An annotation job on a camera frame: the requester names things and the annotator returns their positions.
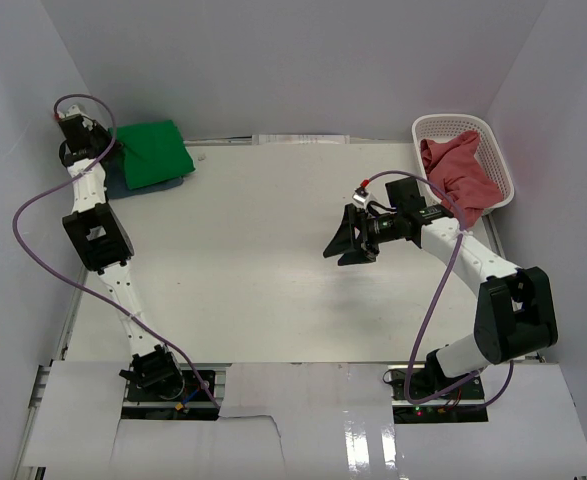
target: red cloth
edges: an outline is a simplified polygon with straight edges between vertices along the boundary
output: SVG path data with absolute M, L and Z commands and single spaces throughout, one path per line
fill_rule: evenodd
M 488 178 L 475 160 L 475 151 L 480 144 L 480 135 L 469 130 L 447 143 L 424 139 L 420 143 L 422 164 L 426 177 L 440 187 L 464 211 L 466 226 L 475 225 L 485 208 L 502 201 L 504 196 L 497 184 Z M 442 199 L 442 205 L 457 212 Z

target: black bracket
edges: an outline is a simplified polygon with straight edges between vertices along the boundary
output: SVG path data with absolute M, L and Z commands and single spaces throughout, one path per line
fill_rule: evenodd
M 102 274 L 109 265 L 125 265 L 133 256 L 131 240 L 108 203 L 73 212 L 62 219 L 62 224 L 82 263 L 91 272 Z M 103 234 L 89 239 L 91 232 L 100 228 Z
M 147 393 L 173 398 L 184 387 L 184 377 L 175 357 L 165 345 L 156 345 L 154 351 L 140 357 L 133 355 L 131 370 L 121 370 L 120 377 L 137 385 Z
M 482 355 L 498 364 L 557 343 L 549 277 L 522 269 L 480 285 L 473 334 Z

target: white wall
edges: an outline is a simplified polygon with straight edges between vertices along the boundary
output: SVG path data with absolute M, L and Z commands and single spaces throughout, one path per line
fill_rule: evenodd
M 484 115 L 546 0 L 42 0 L 124 122 L 408 138 Z
M 38 364 L 48 365 L 71 291 L 18 247 L 11 218 L 30 196 L 66 178 L 51 114 L 61 94 L 86 87 L 37 0 L 0 0 L 0 479 L 11 476 Z M 27 211 L 22 231 L 51 264 L 77 276 L 61 227 L 65 191 Z
M 551 278 L 559 343 L 548 356 L 587 438 L 587 2 L 548 3 L 488 119 L 516 186 L 495 213 L 499 233 L 511 260 Z

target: plastic basket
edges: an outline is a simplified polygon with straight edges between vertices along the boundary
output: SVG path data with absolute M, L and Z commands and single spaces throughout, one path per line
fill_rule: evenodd
M 413 122 L 413 144 L 415 146 L 415 158 L 420 174 L 426 177 L 426 171 L 422 164 L 420 143 L 428 138 L 438 143 L 448 142 L 467 130 L 475 130 L 480 134 L 480 144 L 475 152 L 475 159 L 484 169 L 486 175 L 493 180 L 502 192 L 503 200 L 491 208 L 484 210 L 483 215 L 491 213 L 494 209 L 503 207 L 513 199 L 514 189 L 511 174 L 504 162 L 500 147 L 495 140 L 495 135 L 488 124 L 472 115 L 440 114 L 425 115 Z M 420 193 L 426 199 L 426 203 L 434 205 L 440 203 L 433 190 L 428 185 L 420 182 Z

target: white paper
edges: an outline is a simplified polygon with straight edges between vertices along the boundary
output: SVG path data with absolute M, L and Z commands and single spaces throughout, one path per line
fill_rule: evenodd
M 55 362 L 24 466 L 108 466 L 120 421 L 126 362 Z
M 270 416 L 289 479 L 398 478 L 382 365 L 235 364 L 223 417 Z
M 122 420 L 111 468 L 117 480 L 285 479 L 269 418 Z
M 486 398 L 508 367 L 482 374 Z M 587 444 L 559 365 L 516 365 L 509 388 L 488 408 L 489 421 L 396 425 L 398 452 L 411 480 L 556 480 L 587 476 Z

